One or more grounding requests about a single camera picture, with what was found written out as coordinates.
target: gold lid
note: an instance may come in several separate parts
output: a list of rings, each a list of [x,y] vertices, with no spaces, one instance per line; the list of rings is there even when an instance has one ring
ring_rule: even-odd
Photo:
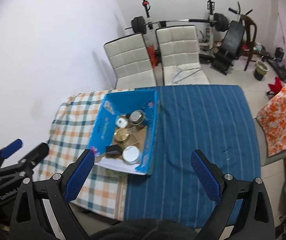
[[[130,132],[128,131],[128,129],[119,128],[115,131],[114,138],[119,142],[124,142],[129,137],[129,135]]]

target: metal screw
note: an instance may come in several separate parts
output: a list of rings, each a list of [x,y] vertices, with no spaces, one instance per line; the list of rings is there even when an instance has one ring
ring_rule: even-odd
[[[55,173],[52,178],[55,179],[55,180],[58,180],[58,179],[61,178],[61,174]]]
[[[30,182],[30,178],[25,178],[24,180],[23,180],[23,183],[24,184],[28,184]]]
[[[262,184],[262,179],[261,178],[255,178],[255,182],[257,183],[257,184]]]
[[[232,180],[233,176],[232,176],[232,174],[227,173],[227,174],[224,175],[224,178],[227,179],[227,180]]]

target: metal can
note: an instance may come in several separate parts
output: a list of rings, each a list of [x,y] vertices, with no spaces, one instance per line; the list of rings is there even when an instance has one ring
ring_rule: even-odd
[[[143,128],[147,125],[147,117],[145,116],[145,113],[142,110],[135,110],[131,115],[130,115],[130,122],[139,127]]]

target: blue mat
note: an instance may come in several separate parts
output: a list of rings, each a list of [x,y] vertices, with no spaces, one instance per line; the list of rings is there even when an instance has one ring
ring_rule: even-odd
[[[153,174],[128,176],[124,219],[171,219],[201,228],[215,203],[191,167],[191,153],[200,149],[223,173],[237,179],[259,177],[259,148],[250,109],[238,86],[153,89],[161,105]],[[240,204],[236,203],[229,224],[235,222]]]

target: red object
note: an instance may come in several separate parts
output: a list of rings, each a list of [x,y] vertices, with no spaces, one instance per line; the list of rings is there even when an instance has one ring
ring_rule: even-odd
[[[246,44],[243,44],[243,45],[241,46],[241,49],[242,49],[242,50],[245,50],[245,49],[249,49],[249,48],[247,47]]]
[[[275,77],[275,84],[268,84],[270,90],[276,95],[282,89],[282,82],[278,77]]]
[[[148,46],[147,47],[147,52],[148,55],[150,57],[151,63],[152,63],[152,67],[155,68],[155,66],[157,65],[157,58],[155,56],[155,50],[153,46]]]

